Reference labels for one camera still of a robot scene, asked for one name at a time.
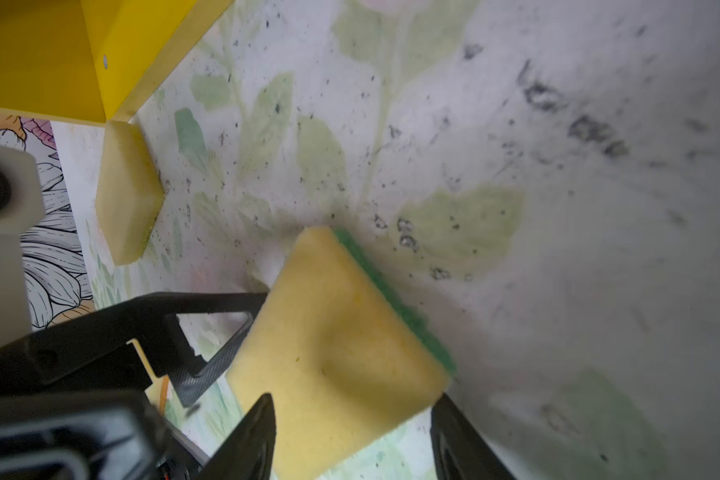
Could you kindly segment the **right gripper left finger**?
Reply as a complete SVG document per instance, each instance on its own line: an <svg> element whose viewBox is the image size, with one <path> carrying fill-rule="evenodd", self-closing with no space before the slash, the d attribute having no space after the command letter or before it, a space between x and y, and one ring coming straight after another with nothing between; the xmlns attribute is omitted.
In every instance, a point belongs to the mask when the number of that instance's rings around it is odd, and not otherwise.
<svg viewBox="0 0 720 480"><path fill-rule="evenodd" d="M270 393L264 393L202 467L198 479L268 480L275 441L274 402Z"/></svg>

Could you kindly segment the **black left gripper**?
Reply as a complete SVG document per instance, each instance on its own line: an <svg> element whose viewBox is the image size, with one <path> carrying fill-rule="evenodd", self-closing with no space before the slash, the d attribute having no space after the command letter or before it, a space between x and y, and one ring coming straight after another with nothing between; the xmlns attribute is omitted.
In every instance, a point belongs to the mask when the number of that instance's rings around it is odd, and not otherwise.
<svg viewBox="0 0 720 480"><path fill-rule="evenodd" d="M1 347L0 479L198 478L206 454L135 390L168 377L182 406L195 404L230 367L266 298L152 293ZM246 320L204 360L179 318L211 313ZM45 392L69 393L35 395Z"/></svg>

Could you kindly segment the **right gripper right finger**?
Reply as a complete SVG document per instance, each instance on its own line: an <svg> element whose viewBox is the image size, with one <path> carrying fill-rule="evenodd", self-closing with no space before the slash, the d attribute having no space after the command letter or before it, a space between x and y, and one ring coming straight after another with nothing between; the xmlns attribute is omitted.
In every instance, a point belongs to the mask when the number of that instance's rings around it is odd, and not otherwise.
<svg viewBox="0 0 720 480"><path fill-rule="evenodd" d="M439 480L516 479L447 394L431 409L430 437Z"/></svg>

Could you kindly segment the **tan yellow sponge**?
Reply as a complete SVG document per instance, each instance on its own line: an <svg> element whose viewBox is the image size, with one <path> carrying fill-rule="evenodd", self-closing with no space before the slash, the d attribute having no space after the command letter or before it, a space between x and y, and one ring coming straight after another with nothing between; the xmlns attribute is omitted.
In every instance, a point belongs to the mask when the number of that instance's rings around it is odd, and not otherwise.
<svg viewBox="0 0 720 480"><path fill-rule="evenodd" d="M143 348L136 339L130 340L128 344L135 348L142 366L150 378L150 385L144 390L144 393L146 394L149 402L157 408L159 414L164 416L170 387L170 379L167 375L155 374Z"/></svg>
<svg viewBox="0 0 720 480"><path fill-rule="evenodd" d="M165 198L159 173L138 126L105 125L95 210L116 266L143 255Z"/></svg>
<svg viewBox="0 0 720 480"><path fill-rule="evenodd" d="M275 475L315 479L432 406L450 376L320 226L297 237L226 379L244 410L272 397Z"/></svg>

